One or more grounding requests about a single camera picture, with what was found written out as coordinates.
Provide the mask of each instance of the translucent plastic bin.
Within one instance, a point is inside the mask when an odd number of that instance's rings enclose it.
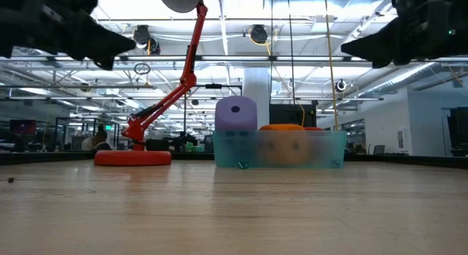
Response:
[[[215,131],[217,167],[342,168],[346,132]]]

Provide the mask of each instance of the white wall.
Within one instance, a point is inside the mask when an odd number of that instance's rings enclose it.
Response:
[[[451,156],[444,144],[442,109],[468,107],[468,91],[410,91],[409,115],[411,120],[412,151],[415,156]]]
[[[410,112],[408,110],[408,93],[406,88],[398,90],[397,94],[384,95],[381,102],[364,102],[357,112],[340,114],[339,124],[364,119],[366,123],[366,146],[385,145],[386,153],[401,153],[398,143],[398,131],[410,128]],[[334,126],[332,117],[320,119],[317,125],[322,128]],[[410,136],[407,140],[408,153],[412,155]]]

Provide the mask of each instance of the wooden tabletop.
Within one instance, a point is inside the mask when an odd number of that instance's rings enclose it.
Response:
[[[468,172],[2,166],[0,254],[465,255]]]

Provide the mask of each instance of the white pillar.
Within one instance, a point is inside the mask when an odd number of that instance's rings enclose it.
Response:
[[[270,86],[269,68],[244,69],[243,92],[257,103],[258,128],[270,124]]]

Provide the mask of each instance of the yellow cable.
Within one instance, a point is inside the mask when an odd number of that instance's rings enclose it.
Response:
[[[266,50],[268,51],[268,55],[271,56],[270,46],[266,45]]]
[[[333,94],[333,114],[335,117],[335,130],[338,131],[338,114],[336,113],[336,93],[335,93],[335,79],[333,77],[333,62],[331,57],[331,33],[330,23],[328,22],[328,0],[325,0],[325,12],[327,19],[327,38],[328,38],[328,58],[330,63],[330,76],[331,76],[331,92]]]
[[[290,96],[293,96],[293,95],[291,94],[291,91],[290,91],[289,88],[287,87],[286,83],[284,83],[283,78],[282,78],[281,75],[279,74],[278,69],[276,68],[276,65],[275,65],[275,64],[273,64],[273,67],[275,68],[276,73],[278,74],[279,79],[281,80],[281,82],[283,83],[284,87],[286,88],[286,91],[287,91],[288,93],[290,93]],[[306,120],[306,111],[304,110],[304,107],[302,107],[301,103],[298,102],[298,105],[299,105],[299,107],[302,109],[302,124],[301,124],[301,126],[304,127],[304,122],[305,122],[305,120]]]

